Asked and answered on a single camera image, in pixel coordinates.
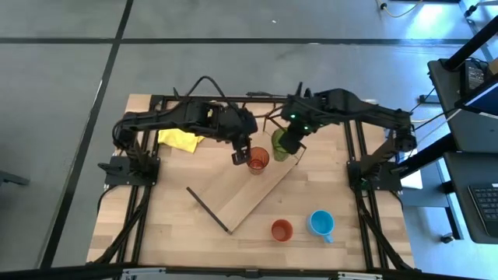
blue mug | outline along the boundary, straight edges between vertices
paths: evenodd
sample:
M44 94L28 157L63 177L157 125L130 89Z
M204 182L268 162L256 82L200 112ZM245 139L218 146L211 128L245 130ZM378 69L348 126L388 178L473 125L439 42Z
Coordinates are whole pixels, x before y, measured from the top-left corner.
M334 218L325 210L313 212L307 220L307 227L310 233L315 236L322 236L326 243L334 242L331 236L334 225Z

gray floor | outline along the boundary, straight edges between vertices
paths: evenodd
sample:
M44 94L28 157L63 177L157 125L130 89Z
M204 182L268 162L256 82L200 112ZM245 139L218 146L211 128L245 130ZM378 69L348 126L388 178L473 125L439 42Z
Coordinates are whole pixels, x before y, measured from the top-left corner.
M411 5L389 2L394 13ZM0 37L114 37L124 7L125 1L118 0L7 0L0 2ZM494 8L486 8L472 18L479 28L494 15ZM142 0L135 1L124 36L465 39L472 30L452 4L423 4L392 19L377 11L374 0ZM302 81L313 91L342 87L386 107L409 110L418 95L432 89L426 63L449 57L458 47L121 45L54 265L85 262L103 186L96 164L112 153L110 129L128 94L170 94L173 86L182 93L199 76L210 75L230 95L249 90L286 94ZM489 49L498 54L494 42ZM0 170L31 179L28 187L0 187L0 271L37 266L109 51L106 44L0 44ZM475 56L483 58L480 51ZM198 94L214 92L203 86ZM413 118L439 112L439 107L421 107ZM476 278L498 275L493 264L477 261L496 259L494 247L474 244L468 236L448 245L437 242L449 231L444 211L407 208L405 215L417 268Z

wooden table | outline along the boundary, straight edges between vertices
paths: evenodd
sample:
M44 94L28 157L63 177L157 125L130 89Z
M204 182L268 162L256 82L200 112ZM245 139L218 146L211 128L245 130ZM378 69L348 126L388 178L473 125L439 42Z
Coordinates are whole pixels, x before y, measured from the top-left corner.
M132 94L126 111L145 111L149 100L149 95ZM269 103L248 103L246 107L254 114L272 109ZM260 130L262 121L258 119ZM384 142L384 130L368 124L363 129L368 152L372 153ZM206 268L365 269L356 203L345 169L348 152L344 128L326 126L303 143L308 148L299 164L232 235L223 231L185 190L202 188L220 166L230 161L231 145L205 139L194 154L162 145L160 177L152 191L139 263ZM121 230L130 189L117 187L103 199L88 261L99 257ZM413 265L399 201L386 191L377 191L376 195L384 235L403 260ZM332 244L306 230L306 217L318 209L334 216ZM288 219L293 224L294 235L289 242L272 239L270 226L276 219ZM131 257L133 236L134 233L130 235L125 260ZM371 233L370 242L374 263L379 266Z

orange plastic cup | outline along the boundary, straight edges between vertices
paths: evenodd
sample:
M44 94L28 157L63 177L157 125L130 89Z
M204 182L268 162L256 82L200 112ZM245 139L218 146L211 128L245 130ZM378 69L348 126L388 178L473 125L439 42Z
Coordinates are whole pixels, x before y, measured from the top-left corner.
M247 161L249 171L254 175L263 173L265 167L270 162L270 155L262 147L254 147L251 149L251 159Z
M275 240L286 242L293 236L293 225L285 219L276 220L272 225L272 236Z

yellow towel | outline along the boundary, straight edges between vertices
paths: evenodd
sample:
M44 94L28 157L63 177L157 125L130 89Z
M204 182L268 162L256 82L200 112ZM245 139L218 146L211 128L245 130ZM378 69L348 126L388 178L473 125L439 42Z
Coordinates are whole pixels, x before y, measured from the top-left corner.
M195 136L180 129L167 129L159 131L158 143L170 145L171 147L182 149L187 152L194 152L197 143L202 141L204 136Z

